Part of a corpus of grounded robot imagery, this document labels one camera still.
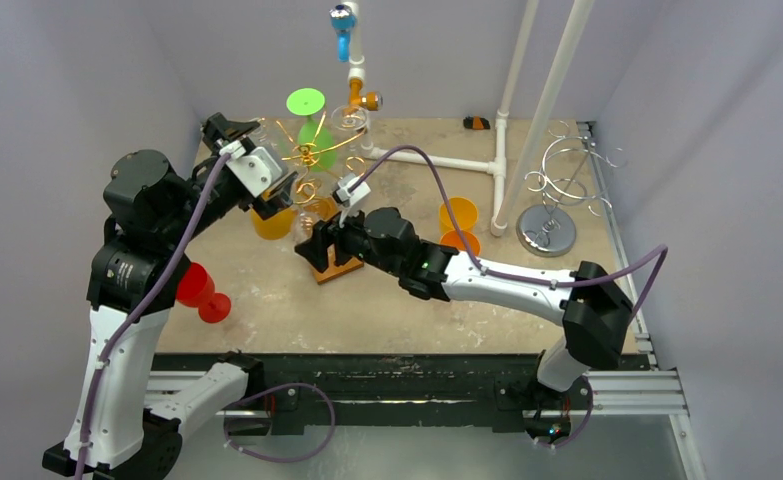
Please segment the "clear wine glass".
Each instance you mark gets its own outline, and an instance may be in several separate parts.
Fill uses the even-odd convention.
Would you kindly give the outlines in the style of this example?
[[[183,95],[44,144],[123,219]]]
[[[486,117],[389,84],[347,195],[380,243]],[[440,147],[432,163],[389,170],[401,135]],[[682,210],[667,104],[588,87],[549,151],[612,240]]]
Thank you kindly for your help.
[[[342,105],[332,112],[329,122],[334,130],[353,135],[369,127],[369,111],[361,106]]]
[[[301,205],[291,225],[292,239],[296,244],[305,242],[317,222],[329,220],[337,212],[337,204],[331,197],[319,197]]]

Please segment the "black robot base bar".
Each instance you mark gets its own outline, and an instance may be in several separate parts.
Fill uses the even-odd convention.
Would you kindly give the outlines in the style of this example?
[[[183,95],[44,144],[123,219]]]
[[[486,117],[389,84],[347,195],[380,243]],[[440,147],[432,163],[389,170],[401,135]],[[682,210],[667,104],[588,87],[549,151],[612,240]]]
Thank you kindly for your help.
[[[559,443],[591,411],[585,377],[557,392],[538,382],[536,354],[204,354],[249,370],[246,403],[273,435],[313,426],[484,427]]]

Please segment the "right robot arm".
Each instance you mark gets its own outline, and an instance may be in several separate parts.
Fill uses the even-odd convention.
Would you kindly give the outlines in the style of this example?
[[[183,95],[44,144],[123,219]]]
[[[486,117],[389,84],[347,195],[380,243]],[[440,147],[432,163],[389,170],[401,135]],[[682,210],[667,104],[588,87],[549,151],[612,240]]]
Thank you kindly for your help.
[[[319,272],[356,259],[422,300],[490,304],[561,327],[528,381],[531,399],[543,407],[563,399],[587,371],[618,366],[634,313],[633,302],[596,263],[534,270],[484,260],[421,238],[394,207],[318,220],[294,250]]]

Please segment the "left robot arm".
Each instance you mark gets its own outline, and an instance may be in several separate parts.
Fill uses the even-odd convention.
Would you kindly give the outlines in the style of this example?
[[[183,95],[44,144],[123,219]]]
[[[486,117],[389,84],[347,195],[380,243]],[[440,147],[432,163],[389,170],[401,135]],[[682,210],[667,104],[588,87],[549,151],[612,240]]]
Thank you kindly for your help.
[[[264,399],[259,363],[230,353],[169,399],[145,401],[161,333],[192,288],[188,244],[232,209],[268,219],[292,203],[296,174],[264,137],[262,119],[221,113],[201,126],[210,151],[188,177],[154,149],[113,165],[103,192],[103,245],[90,267],[89,352],[79,405],[66,438],[43,467],[80,479],[162,479],[182,447],[219,408],[251,409]]]

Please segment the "yellow-orange plastic goblet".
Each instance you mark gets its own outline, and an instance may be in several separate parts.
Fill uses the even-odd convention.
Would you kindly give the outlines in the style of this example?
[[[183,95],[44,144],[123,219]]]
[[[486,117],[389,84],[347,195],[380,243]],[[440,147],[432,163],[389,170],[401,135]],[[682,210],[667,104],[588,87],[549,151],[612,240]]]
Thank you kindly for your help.
[[[292,222],[297,212],[293,205],[288,210],[268,219],[262,220],[252,209],[250,217],[256,234],[265,240],[279,240],[290,234]]]

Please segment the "green plastic goblet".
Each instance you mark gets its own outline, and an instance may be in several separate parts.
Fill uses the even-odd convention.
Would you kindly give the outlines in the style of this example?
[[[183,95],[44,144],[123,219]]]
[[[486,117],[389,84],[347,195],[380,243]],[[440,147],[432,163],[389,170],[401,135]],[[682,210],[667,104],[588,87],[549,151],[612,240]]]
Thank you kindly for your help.
[[[289,112],[305,120],[297,135],[295,155],[312,171],[331,171],[336,161],[332,134],[324,126],[325,105],[325,95],[310,87],[293,91],[286,100]]]

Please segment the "small clear glass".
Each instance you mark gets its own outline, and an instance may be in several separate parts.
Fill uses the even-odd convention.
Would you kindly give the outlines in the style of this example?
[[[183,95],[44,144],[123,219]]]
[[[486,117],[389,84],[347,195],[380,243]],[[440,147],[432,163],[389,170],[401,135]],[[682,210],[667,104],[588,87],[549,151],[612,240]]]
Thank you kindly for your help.
[[[278,153],[283,153],[287,147],[287,140],[284,138],[280,127],[275,120],[267,118],[255,118],[258,126],[250,133],[250,138],[255,145],[271,147]]]

